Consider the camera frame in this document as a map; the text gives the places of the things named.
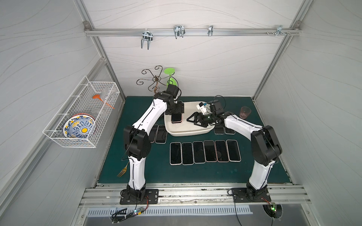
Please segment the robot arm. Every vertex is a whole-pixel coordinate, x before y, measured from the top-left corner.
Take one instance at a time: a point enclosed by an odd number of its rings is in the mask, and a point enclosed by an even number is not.
[[[206,127],[208,124],[219,124],[226,128],[233,129],[251,141],[251,148],[254,157],[254,167],[251,177],[247,182],[247,197],[249,200],[259,200],[259,195],[266,190],[266,184],[270,170],[275,160],[282,153],[281,146],[274,129],[267,125],[255,125],[239,118],[231,112],[224,112],[218,100],[210,103],[200,103],[197,108],[201,113],[195,112],[188,118],[189,122],[195,125]]]
[[[271,126],[262,127],[245,121],[236,115],[224,119],[224,126],[233,129],[251,141],[254,167],[247,183],[249,192],[257,196],[266,189],[268,176],[275,159],[281,154],[279,141]]]
[[[123,131],[126,154],[130,159],[130,181],[127,192],[137,201],[142,201],[145,196],[146,180],[144,178],[144,164],[151,150],[148,138],[152,126],[163,114],[183,113],[184,104],[176,102],[179,88],[169,84],[166,91],[158,92],[153,97],[152,103],[142,117],[132,126],[126,126]]]

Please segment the black phone screen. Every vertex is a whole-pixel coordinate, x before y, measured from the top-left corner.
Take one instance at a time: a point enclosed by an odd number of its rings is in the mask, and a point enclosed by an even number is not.
[[[182,143],[181,144],[182,152],[182,164],[183,165],[192,165],[194,164],[194,156],[192,152],[192,143]]]
[[[195,141],[192,143],[194,147],[194,162],[205,163],[205,150],[202,141]]]
[[[159,125],[156,135],[156,144],[165,144],[167,138],[167,130],[165,125]]]
[[[229,159],[231,162],[240,162],[240,151],[236,140],[227,140],[227,151],[229,153]]]
[[[171,122],[172,123],[180,123],[180,122],[182,122],[182,114],[181,113],[172,113],[171,114]]]
[[[228,162],[229,157],[227,155],[226,142],[224,140],[215,141],[216,154],[218,155],[219,162]]]
[[[180,165],[181,160],[181,143],[175,142],[170,144],[170,164]]]
[[[150,134],[149,134],[149,136],[148,136],[148,138],[149,138],[149,140],[150,140],[151,143],[153,143],[153,142],[155,141],[156,133],[157,133],[157,127],[158,127],[158,125],[155,124],[155,125],[153,125],[152,128],[151,128]]]
[[[214,127],[215,134],[224,134],[224,127],[222,125],[215,125]]]
[[[215,143],[213,140],[204,141],[205,146],[205,157],[207,162],[216,162],[218,159],[216,158],[216,150]]]
[[[225,134],[233,135],[233,134],[235,134],[235,130],[229,129],[229,128],[226,128],[226,127],[225,127]]]

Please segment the decorative plate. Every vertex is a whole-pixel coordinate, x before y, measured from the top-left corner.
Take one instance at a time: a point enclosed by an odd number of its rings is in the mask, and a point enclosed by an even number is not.
[[[89,115],[89,114],[86,114],[86,113],[76,114],[76,115],[73,115],[72,117],[77,116],[77,115],[87,115],[87,116],[92,117],[92,118],[93,118],[93,121],[95,121],[95,118],[94,118],[93,116],[91,116],[91,115]]]
[[[87,138],[94,124],[93,117],[89,115],[75,115],[65,123],[63,134],[65,137]]]

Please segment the orange spoon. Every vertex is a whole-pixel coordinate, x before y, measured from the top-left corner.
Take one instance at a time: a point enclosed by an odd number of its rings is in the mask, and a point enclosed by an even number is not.
[[[94,96],[93,96],[93,99],[99,99],[100,101],[102,101],[101,96],[100,96],[99,94],[94,95]]]

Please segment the green tabletop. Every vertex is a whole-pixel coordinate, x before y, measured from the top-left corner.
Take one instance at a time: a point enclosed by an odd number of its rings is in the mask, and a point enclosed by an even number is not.
[[[180,97],[183,102],[213,100],[214,97]],[[224,105],[222,97],[216,97]],[[251,114],[246,119],[257,125],[263,125],[254,103],[250,97],[225,97],[225,111],[239,114],[242,106],[248,106]],[[123,108],[121,119],[114,134],[112,144],[108,151],[107,158],[98,183],[128,183],[129,167],[122,177],[118,173],[125,167],[128,160],[121,161],[125,152],[123,143],[123,129],[126,125],[135,123],[152,103],[152,97],[127,97]],[[157,124],[163,125],[164,118],[160,118]],[[241,162],[206,162],[189,166],[170,165],[170,143],[172,142],[193,142],[204,140],[237,140],[240,149]],[[147,183],[246,183],[251,176],[254,165],[254,158],[251,152],[250,141],[236,133],[235,135],[215,135],[214,130],[209,133],[195,136],[173,137],[167,135],[166,144],[152,144],[151,152],[147,156],[145,166],[145,178]],[[268,183],[289,183],[290,180],[282,164],[274,164],[270,172]]]

